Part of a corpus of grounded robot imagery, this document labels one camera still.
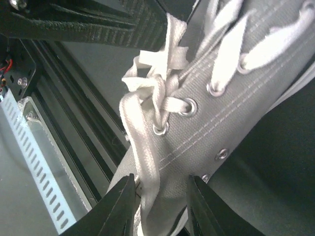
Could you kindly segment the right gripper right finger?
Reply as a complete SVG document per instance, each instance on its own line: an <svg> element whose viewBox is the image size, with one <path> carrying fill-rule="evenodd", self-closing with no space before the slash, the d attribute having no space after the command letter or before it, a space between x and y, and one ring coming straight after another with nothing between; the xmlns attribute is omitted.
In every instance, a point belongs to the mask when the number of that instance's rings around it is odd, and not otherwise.
<svg viewBox="0 0 315 236"><path fill-rule="evenodd" d="M189 176L187 209L192 236L262 236L200 177Z"/></svg>

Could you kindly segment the grey sneaker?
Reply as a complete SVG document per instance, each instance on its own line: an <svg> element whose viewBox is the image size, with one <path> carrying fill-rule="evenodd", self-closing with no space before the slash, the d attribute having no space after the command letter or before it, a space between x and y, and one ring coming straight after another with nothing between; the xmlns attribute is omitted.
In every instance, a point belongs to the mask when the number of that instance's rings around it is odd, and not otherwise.
<svg viewBox="0 0 315 236"><path fill-rule="evenodd" d="M110 187L133 174L135 236L177 236L200 178L205 235L315 233L315 3L203 0L167 15L166 43L122 81L130 142Z"/></svg>

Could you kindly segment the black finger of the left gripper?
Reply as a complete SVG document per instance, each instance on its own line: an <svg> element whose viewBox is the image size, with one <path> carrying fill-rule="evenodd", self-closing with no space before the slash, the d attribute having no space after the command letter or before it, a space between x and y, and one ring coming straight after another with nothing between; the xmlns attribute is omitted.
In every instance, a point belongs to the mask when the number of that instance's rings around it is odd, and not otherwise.
<svg viewBox="0 0 315 236"><path fill-rule="evenodd" d="M1 34L20 39L106 44L158 51L166 11L156 0L120 0L122 10L95 0L2 0Z"/></svg>

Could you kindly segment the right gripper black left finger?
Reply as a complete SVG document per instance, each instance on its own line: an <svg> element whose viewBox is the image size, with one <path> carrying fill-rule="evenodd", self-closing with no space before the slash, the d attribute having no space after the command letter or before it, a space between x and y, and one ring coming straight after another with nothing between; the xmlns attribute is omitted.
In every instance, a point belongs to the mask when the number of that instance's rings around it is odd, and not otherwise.
<svg viewBox="0 0 315 236"><path fill-rule="evenodd" d="M131 236L136 205L134 175L119 182L65 236Z"/></svg>

